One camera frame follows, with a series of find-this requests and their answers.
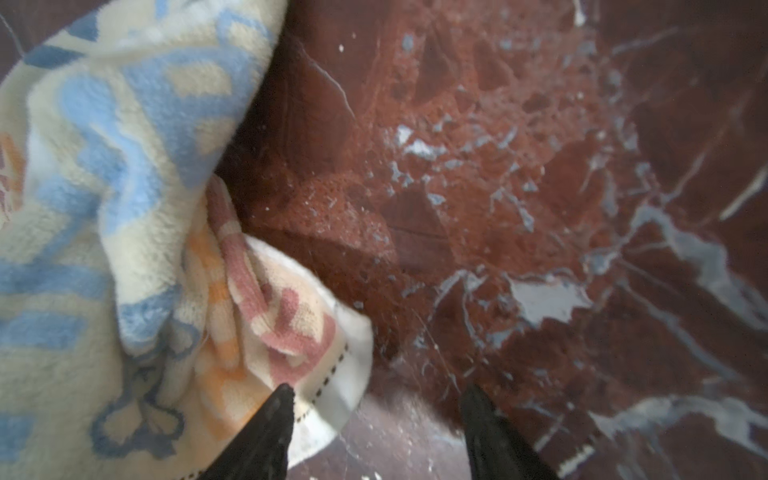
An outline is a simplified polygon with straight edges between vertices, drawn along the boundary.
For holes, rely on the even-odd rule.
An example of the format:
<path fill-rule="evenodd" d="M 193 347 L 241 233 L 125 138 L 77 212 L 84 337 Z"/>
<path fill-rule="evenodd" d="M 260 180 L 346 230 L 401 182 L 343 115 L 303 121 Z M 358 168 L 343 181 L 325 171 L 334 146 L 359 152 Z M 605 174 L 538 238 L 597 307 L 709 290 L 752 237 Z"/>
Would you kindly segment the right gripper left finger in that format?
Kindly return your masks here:
<path fill-rule="evenodd" d="M 294 399 L 290 385 L 279 385 L 199 479 L 285 480 Z"/>

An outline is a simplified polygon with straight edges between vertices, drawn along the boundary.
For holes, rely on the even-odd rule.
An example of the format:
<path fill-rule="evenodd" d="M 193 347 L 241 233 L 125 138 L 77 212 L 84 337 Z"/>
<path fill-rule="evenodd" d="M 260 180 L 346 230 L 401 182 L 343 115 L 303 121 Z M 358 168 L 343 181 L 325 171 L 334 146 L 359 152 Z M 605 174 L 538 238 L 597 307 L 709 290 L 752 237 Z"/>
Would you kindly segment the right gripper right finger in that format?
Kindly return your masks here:
<path fill-rule="evenodd" d="M 473 480 L 557 480 L 558 475 L 478 385 L 459 402 Z"/>

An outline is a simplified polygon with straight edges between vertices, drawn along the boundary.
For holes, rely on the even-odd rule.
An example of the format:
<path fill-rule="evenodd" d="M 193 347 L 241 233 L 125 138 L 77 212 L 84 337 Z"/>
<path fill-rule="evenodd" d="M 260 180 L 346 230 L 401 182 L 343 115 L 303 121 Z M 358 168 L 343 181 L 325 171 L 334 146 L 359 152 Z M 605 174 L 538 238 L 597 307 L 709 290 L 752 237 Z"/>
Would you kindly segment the cream rabbit lettered towel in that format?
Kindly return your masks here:
<path fill-rule="evenodd" d="M 366 390 L 370 320 L 216 174 L 284 1 L 112 1 L 1 85 L 1 475 L 201 475 L 279 386 L 287 463 Z"/>

